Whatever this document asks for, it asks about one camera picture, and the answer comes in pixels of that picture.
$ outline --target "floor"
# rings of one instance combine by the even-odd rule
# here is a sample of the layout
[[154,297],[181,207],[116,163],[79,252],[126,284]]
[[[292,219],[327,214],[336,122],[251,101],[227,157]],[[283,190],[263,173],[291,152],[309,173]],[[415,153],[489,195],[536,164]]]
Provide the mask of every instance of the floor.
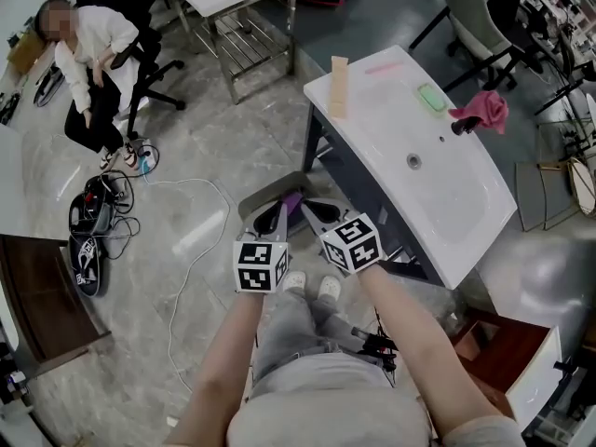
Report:
[[[407,48],[444,6],[445,0],[345,0],[341,7],[299,6],[296,39],[323,70],[330,71],[331,55],[354,61],[392,45]],[[259,10],[283,28],[284,12],[279,1],[263,1]],[[471,67],[464,51],[458,51],[453,58],[446,55],[446,47],[453,39],[451,25],[444,20],[413,52],[414,59],[441,86]],[[509,108],[505,135],[492,130],[477,134],[517,198],[520,213],[509,220],[460,290],[470,302],[479,307],[492,304],[503,316],[543,326],[559,325],[566,357],[577,347],[592,307],[596,225],[578,214],[548,231],[536,228],[523,232],[521,217],[527,229],[541,224],[545,213],[550,218],[562,212],[549,223],[551,227],[575,208],[569,209],[573,199],[566,178],[558,172],[543,174],[543,190],[535,167],[537,161],[562,156],[560,127],[544,128],[538,135],[536,123],[565,119],[567,102],[534,116],[560,83],[549,68],[537,76],[518,65],[515,77],[517,88],[499,89]],[[479,80],[468,80],[449,96],[462,106],[481,84]],[[572,95],[581,115],[588,114],[582,91],[595,95],[594,86],[584,84]]]
[[[217,61],[210,54],[190,53],[178,25],[169,27],[163,45],[162,61],[182,59],[186,67],[169,73],[158,89],[188,106],[176,112],[155,103],[142,115],[137,128],[162,155],[149,180],[208,179],[225,201],[198,181],[134,183],[133,214],[142,231],[110,263],[107,293],[90,304],[112,336],[31,382],[40,418],[66,444],[88,433],[94,447],[157,446],[166,437],[167,416],[180,415],[188,400],[168,358],[169,322],[186,269],[217,239],[229,206],[222,241],[194,266],[173,323],[172,355],[190,383],[234,300],[230,249],[241,226],[237,204],[297,169],[301,160],[307,104],[300,85],[283,76],[281,67],[265,67],[238,85],[252,96],[234,106]],[[33,235],[67,238],[66,213],[85,181],[98,173],[99,157],[61,136],[71,103],[65,85],[48,106],[32,107],[38,72],[25,86],[11,126],[23,134]],[[260,88],[263,81],[270,84]],[[118,164],[123,169],[122,161]],[[310,179],[322,196],[343,196],[319,166]],[[116,252],[120,243],[111,241],[109,248]],[[310,289],[323,275],[337,275],[318,250],[307,230],[291,240],[291,269],[308,273]],[[422,284],[408,288],[447,331],[454,328],[465,307],[457,291]],[[268,297],[260,332],[274,305],[275,296]],[[353,324],[375,330],[372,307],[354,277],[344,282],[340,306]]]

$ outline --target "green sponge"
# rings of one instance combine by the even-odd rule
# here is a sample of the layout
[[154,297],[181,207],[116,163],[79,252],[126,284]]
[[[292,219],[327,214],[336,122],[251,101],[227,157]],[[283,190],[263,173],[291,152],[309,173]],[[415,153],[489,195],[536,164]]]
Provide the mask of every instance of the green sponge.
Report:
[[441,115],[447,109],[447,104],[442,95],[429,83],[418,87],[416,91],[422,101],[435,115]]

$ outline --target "extension cord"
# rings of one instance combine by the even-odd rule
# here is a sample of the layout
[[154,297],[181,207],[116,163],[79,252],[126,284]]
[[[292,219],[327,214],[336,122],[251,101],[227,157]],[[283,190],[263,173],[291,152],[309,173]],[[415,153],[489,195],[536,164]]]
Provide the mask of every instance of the extension cord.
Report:
[[195,258],[195,260],[193,260],[188,265],[188,269],[186,270],[186,275],[184,277],[183,284],[181,285],[180,289],[178,289],[178,292],[176,293],[176,297],[175,297],[175,301],[174,301],[174,310],[171,314],[171,318],[169,319],[169,325],[168,325],[168,331],[169,331],[168,358],[169,358],[169,362],[173,366],[176,374],[178,375],[178,379],[180,379],[180,382],[184,384],[184,387],[186,387],[186,389],[188,389],[188,392],[192,393],[193,389],[191,389],[191,387],[188,384],[186,384],[186,382],[183,380],[183,377],[180,374],[180,370],[178,369],[178,366],[176,366],[176,362],[174,361],[174,358],[171,355],[171,344],[173,342],[172,325],[174,323],[174,319],[176,318],[176,312],[178,311],[178,302],[180,301],[180,297],[183,294],[184,287],[186,287],[186,283],[188,282],[188,277],[190,276],[190,271],[193,269],[193,266],[195,266],[196,262],[198,262],[201,258],[203,258],[204,255],[207,255],[207,253],[209,253],[211,250],[213,250],[220,243],[220,241],[222,240],[222,237],[224,236],[225,226],[227,225],[227,219],[230,215],[230,204],[227,202],[226,198],[224,197],[224,194],[222,194],[222,191],[220,191],[220,189],[218,189],[217,186],[213,182],[208,181],[207,179],[183,179],[181,181],[153,181],[150,183],[149,181],[147,181],[147,175],[146,175],[145,171],[142,173],[142,177],[145,179],[145,182],[147,183],[147,185],[158,185],[159,183],[179,184],[179,183],[189,183],[189,182],[208,183],[211,187],[213,187],[217,191],[217,193],[220,195],[220,197],[223,200],[223,203],[226,206],[225,218],[223,219],[222,231],[220,232],[220,235],[217,237],[217,240],[215,240],[215,243],[213,245],[211,245],[208,249],[202,251]]
[[142,147],[144,149],[144,153],[141,156],[141,161],[139,163],[139,169],[141,174],[144,176],[153,170],[156,166],[156,153],[153,150],[153,146],[151,145],[151,140],[146,139],[142,143]]

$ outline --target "sink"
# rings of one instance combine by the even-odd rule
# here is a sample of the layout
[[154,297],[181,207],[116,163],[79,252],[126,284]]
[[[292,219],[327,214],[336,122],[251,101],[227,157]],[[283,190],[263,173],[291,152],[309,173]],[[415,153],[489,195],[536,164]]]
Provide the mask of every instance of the sink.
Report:
[[[327,75],[305,86],[324,115],[330,84]],[[454,107],[403,49],[388,48],[348,65],[347,118],[328,118],[455,288],[517,207],[476,134],[456,136],[447,111],[422,101],[424,84]]]

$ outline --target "wooden cabinet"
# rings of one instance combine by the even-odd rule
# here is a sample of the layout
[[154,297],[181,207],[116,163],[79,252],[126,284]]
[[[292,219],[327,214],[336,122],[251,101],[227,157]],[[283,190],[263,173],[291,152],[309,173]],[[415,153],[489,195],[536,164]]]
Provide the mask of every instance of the wooden cabinet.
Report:
[[469,309],[452,339],[464,368],[487,399],[525,428],[562,379],[559,329]]
[[80,356],[104,335],[89,318],[64,262],[66,242],[0,236],[0,283],[19,332],[15,356],[29,377]]

